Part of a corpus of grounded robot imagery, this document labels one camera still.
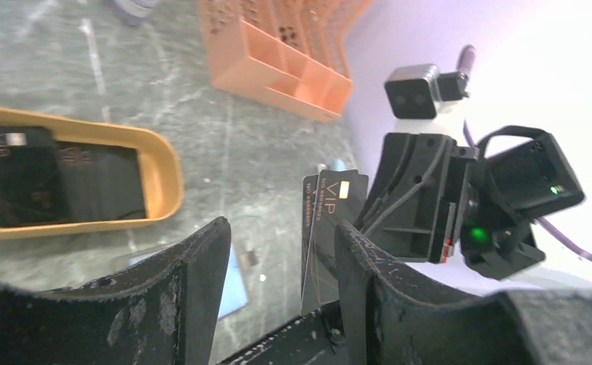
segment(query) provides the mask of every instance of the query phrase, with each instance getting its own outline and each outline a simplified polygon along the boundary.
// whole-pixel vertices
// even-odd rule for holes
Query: black plastic bracket
[[[460,101],[466,95],[469,78],[461,71],[440,74],[437,80],[441,101]]]
[[[351,365],[592,363],[592,291],[473,296],[410,268],[349,223],[337,227],[336,265]]]
[[[78,289],[0,284],[0,364],[206,365],[230,247],[220,217]]]
[[[441,263],[460,237],[477,148],[447,135],[390,133],[355,226],[406,262]]]

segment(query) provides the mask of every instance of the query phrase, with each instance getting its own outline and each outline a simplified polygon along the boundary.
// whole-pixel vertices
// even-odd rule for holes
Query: camera
[[[531,137],[488,158],[486,169],[504,201],[532,220],[578,205],[585,195],[554,136]]]
[[[466,85],[475,60],[475,48],[462,48],[457,70],[440,73],[437,65],[397,68],[384,88],[390,108],[398,119],[435,119],[443,103],[468,97]]]

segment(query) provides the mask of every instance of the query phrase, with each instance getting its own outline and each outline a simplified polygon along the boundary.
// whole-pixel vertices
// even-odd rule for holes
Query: green led light
[[[471,237],[478,243],[487,243],[490,241],[489,234],[482,228],[472,228]]]

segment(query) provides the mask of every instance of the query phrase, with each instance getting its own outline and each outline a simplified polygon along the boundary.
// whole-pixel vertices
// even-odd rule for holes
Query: cable
[[[467,78],[471,77],[471,70],[473,70],[473,64],[476,62],[476,48],[470,44],[462,47],[460,57],[457,59],[457,66],[455,69],[466,75]]]
[[[473,147],[476,145],[475,141],[473,140],[473,135],[471,135],[471,131],[469,130],[469,126],[466,124],[466,120],[464,120],[464,126],[462,128],[462,133],[464,134],[464,138],[466,138],[466,143]],[[549,234],[551,234],[554,238],[556,238],[563,246],[567,249],[575,253],[576,255],[582,257],[583,259],[587,259],[592,262],[592,254],[588,251],[582,249],[579,245],[574,243],[572,240],[569,239],[563,232],[561,232],[558,228],[554,227],[554,225],[549,222],[546,218],[540,217],[536,220],[538,224],[542,228],[544,228]]]

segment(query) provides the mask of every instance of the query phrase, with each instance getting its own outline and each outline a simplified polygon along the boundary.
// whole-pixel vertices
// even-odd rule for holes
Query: orange plastic crate
[[[372,0],[198,0],[214,87],[328,122],[352,92],[345,33]]]

